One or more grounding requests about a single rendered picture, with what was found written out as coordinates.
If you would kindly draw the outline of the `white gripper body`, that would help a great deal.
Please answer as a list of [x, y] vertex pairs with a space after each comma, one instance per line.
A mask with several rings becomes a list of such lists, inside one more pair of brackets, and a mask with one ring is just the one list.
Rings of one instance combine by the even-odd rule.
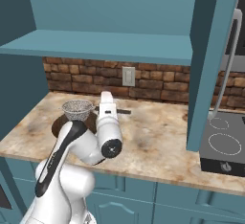
[[101, 103], [113, 103], [113, 96], [109, 91], [102, 91], [100, 94]]

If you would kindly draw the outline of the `brown wooden bowl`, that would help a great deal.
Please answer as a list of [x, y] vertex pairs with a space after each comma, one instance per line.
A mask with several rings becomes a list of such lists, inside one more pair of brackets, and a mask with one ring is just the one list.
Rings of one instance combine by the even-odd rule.
[[[97, 129], [96, 129], [96, 119], [97, 119], [97, 115], [95, 113], [91, 113], [89, 115], [89, 117], [87, 118], [87, 120], [85, 121], [86, 126], [94, 133], [97, 133]], [[57, 138], [58, 137], [58, 133], [61, 129], [61, 127], [68, 122], [68, 119], [65, 115], [62, 115], [60, 117], [58, 117], [53, 125], [52, 125], [52, 133], [53, 135]]]

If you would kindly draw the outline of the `silver mesh tea strainer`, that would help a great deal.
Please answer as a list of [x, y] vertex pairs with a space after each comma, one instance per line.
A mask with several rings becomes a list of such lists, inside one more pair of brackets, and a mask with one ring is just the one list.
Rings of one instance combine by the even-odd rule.
[[113, 101], [101, 101], [99, 106], [86, 100], [70, 100], [62, 105], [62, 110], [69, 121], [85, 122], [93, 111], [98, 111], [98, 119], [111, 117], [118, 119], [119, 114], [130, 115], [125, 109], [118, 109]]

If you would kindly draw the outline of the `teal cabinet door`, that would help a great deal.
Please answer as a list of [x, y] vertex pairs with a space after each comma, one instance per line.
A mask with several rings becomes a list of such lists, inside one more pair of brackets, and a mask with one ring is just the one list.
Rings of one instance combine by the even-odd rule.
[[225, 53], [237, 0], [195, 0], [190, 40], [189, 113], [186, 149], [198, 151]]
[[48, 92], [40, 56], [0, 55], [0, 141]]

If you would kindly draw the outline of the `teal base cupboard door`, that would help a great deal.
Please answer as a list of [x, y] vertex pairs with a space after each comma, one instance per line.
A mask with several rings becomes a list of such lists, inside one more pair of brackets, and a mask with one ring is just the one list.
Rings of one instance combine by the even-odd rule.
[[25, 214], [34, 199], [35, 169], [38, 163], [12, 158], [7, 158], [6, 162], [16, 187], [17, 205], [22, 214]]
[[245, 224], [245, 196], [156, 183], [153, 224]]
[[98, 224], [152, 224], [154, 182], [97, 172], [94, 175], [96, 185], [86, 201]]

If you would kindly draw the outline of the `black hob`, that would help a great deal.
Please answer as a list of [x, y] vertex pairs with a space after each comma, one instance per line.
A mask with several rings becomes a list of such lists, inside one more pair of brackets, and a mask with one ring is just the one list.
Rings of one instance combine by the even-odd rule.
[[220, 111], [207, 120], [199, 155], [203, 171], [245, 177], [245, 114]]

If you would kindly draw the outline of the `grey microwave oven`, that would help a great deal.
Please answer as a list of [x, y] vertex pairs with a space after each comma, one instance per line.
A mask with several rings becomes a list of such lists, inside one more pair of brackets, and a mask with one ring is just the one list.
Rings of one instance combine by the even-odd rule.
[[[239, 38], [236, 44], [234, 62], [232, 64], [231, 72], [245, 72], [245, 0], [237, 0], [235, 7], [242, 11], [242, 23]], [[225, 55], [222, 57], [220, 71], [225, 71], [226, 65], [228, 63], [228, 57], [231, 52], [236, 25], [237, 21], [235, 20], [231, 27], [231, 33], [227, 42]]]

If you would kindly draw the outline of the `white wall switch plate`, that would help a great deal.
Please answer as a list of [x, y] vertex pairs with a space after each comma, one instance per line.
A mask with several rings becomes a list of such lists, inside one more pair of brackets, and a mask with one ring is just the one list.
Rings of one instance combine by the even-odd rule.
[[135, 68], [123, 67], [122, 68], [122, 85], [123, 86], [135, 86]]

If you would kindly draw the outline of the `teal wall cabinet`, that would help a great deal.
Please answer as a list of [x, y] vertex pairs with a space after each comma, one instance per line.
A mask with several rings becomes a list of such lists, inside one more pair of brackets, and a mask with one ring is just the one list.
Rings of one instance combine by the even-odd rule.
[[196, 0], [0, 0], [0, 53], [189, 65]]

